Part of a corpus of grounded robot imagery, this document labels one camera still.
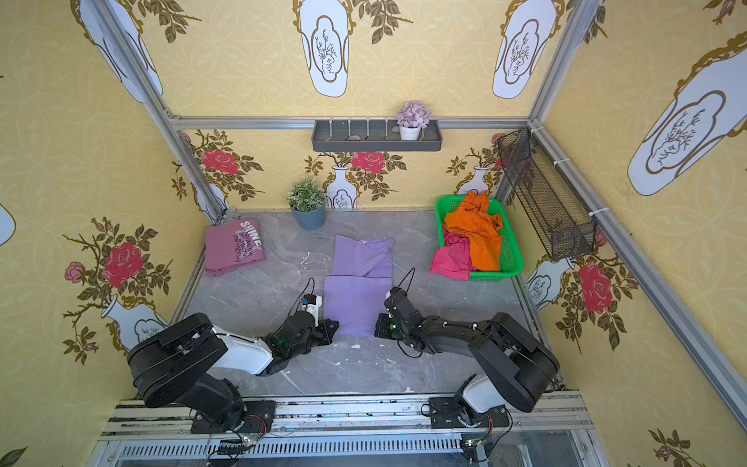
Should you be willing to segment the magenta t-shirt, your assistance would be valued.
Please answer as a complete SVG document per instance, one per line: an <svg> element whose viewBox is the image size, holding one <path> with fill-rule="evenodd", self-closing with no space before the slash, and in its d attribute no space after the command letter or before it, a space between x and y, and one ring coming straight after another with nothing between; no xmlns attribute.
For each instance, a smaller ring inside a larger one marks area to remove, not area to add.
<svg viewBox="0 0 747 467"><path fill-rule="evenodd" d="M430 274L468 281L476 270L471 260L470 239L442 229L444 245L434 254Z"/></svg>

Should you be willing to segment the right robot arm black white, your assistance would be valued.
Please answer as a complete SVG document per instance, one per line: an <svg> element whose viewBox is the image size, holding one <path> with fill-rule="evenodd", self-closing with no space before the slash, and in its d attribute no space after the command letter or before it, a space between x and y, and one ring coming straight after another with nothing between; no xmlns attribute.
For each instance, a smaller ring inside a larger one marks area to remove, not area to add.
<svg viewBox="0 0 747 467"><path fill-rule="evenodd" d="M433 424L457 421L467 427L496 420L496 409L532 412L558 375L556 356L508 313L477 322L423 315L407 291L392 288L375 336L410 348L414 357L452 353L472 357L482 375L469 377L451 398L431 402Z"/></svg>

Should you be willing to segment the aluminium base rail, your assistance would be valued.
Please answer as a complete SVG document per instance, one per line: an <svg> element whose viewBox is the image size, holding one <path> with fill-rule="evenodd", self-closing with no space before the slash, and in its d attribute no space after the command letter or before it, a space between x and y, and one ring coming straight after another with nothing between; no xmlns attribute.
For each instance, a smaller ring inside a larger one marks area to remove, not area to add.
<svg viewBox="0 0 747 467"><path fill-rule="evenodd" d="M533 412L499 407L461 420L449 394L274 397L245 401L245 426L198 433L202 416L171 405L120 402L89 458L91 466L241 465L245 460L455 455L476 466L606 466L577 392L545 395Z"/></svg>

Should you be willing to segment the orange t-shirt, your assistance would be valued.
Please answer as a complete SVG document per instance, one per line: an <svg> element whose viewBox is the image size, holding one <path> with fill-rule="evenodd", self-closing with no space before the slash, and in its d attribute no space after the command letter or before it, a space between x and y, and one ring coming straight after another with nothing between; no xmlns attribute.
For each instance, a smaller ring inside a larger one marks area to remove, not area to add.
<svg viewBox="0 0 747 467"><path fill-rule="evenodd" d="M488 213L489 202L486 193L468 193L457 210L445 216L445 226L451 234L469 239L471 262L477 270L499 272L503 221L499 214Z"/></svg>

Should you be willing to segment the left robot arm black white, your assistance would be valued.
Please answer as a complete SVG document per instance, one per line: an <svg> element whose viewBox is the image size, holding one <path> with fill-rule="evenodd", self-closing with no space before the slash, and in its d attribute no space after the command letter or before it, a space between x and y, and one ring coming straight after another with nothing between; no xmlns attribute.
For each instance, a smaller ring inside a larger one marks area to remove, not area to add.
<svg viewBox="0 0 747 467"><path fill-rule="evenodd" d="M338 327L337 321L297 311L276 332L246 338L197 313L138 344L130 351L128 365L147 407L178 404L196 412L193 434L265 435L272 428L276 404L245 402L233 383L209 372L228 369L255 377L272 376L291 359L317 346L330 346Z"/></svg>

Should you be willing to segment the grey wall shelf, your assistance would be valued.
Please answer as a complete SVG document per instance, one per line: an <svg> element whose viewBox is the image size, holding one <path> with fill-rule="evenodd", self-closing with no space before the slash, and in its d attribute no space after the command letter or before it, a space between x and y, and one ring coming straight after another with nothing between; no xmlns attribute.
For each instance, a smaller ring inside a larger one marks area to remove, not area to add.
<svg viewBox="0 0 747 467"><path fill-rule="evenodd" d="M313 151L323 152L439 152L444 137L438 121L420 130L416 140L404 140L395 119L332 118L316 120Z"/></svg>

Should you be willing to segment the green plant blue pot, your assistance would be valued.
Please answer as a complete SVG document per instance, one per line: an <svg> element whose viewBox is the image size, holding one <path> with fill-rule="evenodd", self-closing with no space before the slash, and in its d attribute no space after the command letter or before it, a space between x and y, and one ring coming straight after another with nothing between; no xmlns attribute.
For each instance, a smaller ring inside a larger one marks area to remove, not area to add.
<svg viewBox="0 0 747 467"><path fill-rule="evenodd" d="M326 193L312 177L294 182L288 195L289 206L299 226L306 231L320 229L326 220Z"/></svg>

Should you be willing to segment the purple t-shirt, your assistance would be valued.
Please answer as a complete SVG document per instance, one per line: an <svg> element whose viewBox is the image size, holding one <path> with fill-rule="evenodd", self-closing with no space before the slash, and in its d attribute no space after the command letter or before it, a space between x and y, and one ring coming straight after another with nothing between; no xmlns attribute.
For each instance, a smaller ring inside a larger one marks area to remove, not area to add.
<svg viewBox="0 0 747 467"><path fill-rule="evenodd" d="M386 309L392 288L394 241L338 235L332 274L324 281L324 316L338 322L341 336L367 338Z"/></svg>

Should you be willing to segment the purple flower white pot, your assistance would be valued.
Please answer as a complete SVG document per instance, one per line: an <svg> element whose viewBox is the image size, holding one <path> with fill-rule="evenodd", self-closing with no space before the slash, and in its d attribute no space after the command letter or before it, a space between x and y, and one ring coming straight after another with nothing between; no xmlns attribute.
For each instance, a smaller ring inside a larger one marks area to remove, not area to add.
<svg viewBox="0 0 747 467"><path fill-rule="evenodd" d="M397 114L400 136L404 141L416 141L430 124L431 113L420 101L407 102Z"/></svg>

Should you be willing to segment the green plastic basket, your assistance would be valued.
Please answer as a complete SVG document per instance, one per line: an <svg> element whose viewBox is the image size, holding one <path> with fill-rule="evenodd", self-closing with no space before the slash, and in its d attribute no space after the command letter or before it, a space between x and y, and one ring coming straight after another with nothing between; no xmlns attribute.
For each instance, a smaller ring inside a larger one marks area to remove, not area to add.
<svg viewBox="0 0 747 467"><path fill-rule="evenodd" d="M440 198L435 205L440 247L444 245L442 229L447 229L445 226L445 216L449 212L457 210L459 204L464 200L464 198L465 196L446 196ZM516 236L511 223L509 222L504 206L497 200L494 200L494 198L490 198L488 213L491 215L499 214L503 221L503 228L500 231L500 235L503 239L500 257L501 270L499 272L481 272L476 269L472 272L468 281L500 281L504 278L515 277L523 270L523 258L521 258L519 245L517 245Z"/></svg>

